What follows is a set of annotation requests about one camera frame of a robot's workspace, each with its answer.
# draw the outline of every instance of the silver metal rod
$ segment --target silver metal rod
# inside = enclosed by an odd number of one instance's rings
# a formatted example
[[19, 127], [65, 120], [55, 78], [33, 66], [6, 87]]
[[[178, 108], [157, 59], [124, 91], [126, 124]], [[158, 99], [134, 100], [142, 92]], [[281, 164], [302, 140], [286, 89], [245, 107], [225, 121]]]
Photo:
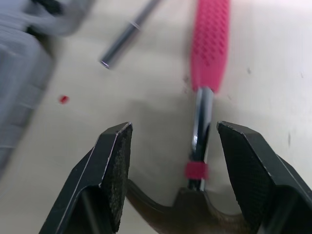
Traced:
[[[208, 87], [199, 88], [196, 96], [196, 111], [192, 138], [192, 153], [190, 160], [204, 162], [212, 119], [214, 93]], [[189, 188], [204, 190], [204, 181], [190, 180]]]
[[140, 26], [147, 18], [147, 16], [151, 13], [151, 11], [156, 7], [156, 5], [161, 0], [151, 0], [143, 11], [137, 16], [134, 22], [131, 22], [125, 31], [117, 38], [114, 44], [110, 47], [110, 49], [104, 54], [101, 59], [101, 63], [107, 69], [116, 61], [117, 55], [120, 54], [122, 48], [125, 47], [126, 44], [134, 37], [134, 35], [139, 31]]

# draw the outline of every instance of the dirt speck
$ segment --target dirt speck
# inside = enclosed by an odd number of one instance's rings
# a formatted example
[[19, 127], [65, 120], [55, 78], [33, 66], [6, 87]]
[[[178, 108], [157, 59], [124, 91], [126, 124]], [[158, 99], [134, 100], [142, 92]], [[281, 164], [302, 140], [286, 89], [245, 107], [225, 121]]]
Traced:
[[291, 140], [292, 140], [292, 136], [291, 133], [288, 133], [288, 146], [291, 146]]
[[184, 76], [183, 81], [184, 81], [185, 83], [188, 83], [188, 82], [189, 82], [189, 77], [188, 77], [188, 76]]

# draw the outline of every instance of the beige tabletop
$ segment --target beige tabletop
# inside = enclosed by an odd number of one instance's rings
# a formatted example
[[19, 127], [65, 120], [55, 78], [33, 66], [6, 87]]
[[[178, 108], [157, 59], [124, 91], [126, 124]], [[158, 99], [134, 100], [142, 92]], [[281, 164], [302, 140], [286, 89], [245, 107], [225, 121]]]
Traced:
[[[196, 1], [164, 0], [106, 70], [98, 58], [148, 0], [97, 0], [73, 35], [54, 39], [57, 66], [0, 182], [0, 233], [35, 234], [71, 169], [107, 128], [131, 121], [131, 178], [172, 204], [186, 185], [194, 94], [189, 48]], [[312, 187], [312, 1], [232, 0], [229, 60], [215, 97], [207, 192], [239, 212], [218, 120], [259, 131]], [[70, 100], [61, 105], [58, 98]], [[155, 233], [126, 201], [121, 234]]]

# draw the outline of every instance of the gray object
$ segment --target gray object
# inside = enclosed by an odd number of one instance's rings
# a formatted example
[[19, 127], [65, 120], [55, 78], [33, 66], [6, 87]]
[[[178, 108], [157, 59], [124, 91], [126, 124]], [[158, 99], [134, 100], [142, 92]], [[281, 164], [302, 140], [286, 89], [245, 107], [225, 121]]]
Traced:
[[57, 2], [61, 13], [51, 14], [44, 6], [31, 0], [1, 0], [0, 25], [21, 31], [31, 27], [37, 33], [46, 35], [67, 35], [81, 25], [94, 0]]
[[131, 40], [131, 38], [140, 30], [140, 26], [142, 25], [144, 20], [160, 1], [161, 0], [151, 0], [140, 13], [140, 15], [135, 19], [135, 21], [131, 22], [128, 25], [125, 31], [118, 37], [118, 39], [102, 57], [100, 62], [104, 67], [106, 67], [107, 69], [110, 68], [112, 63], [116, 60], [117, 55], [127, 45], [129, 40]]
[[51, 68], [35, 37], [0, 26], [0, 172], [40, 101]]

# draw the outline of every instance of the small red speck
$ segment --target small red speck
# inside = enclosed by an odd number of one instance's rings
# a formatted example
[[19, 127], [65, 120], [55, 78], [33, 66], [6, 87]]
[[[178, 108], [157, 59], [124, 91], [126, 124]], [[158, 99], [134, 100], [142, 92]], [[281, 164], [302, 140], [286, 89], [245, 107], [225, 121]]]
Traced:
[[66, 95], [62, 95], [62, 96], [60, 96], [60, 98], [59, 98], [60, 104], [65, 104], [65, 103], [67, 103], [68, 101], [69, 101], [69, 97], [66, 96]]

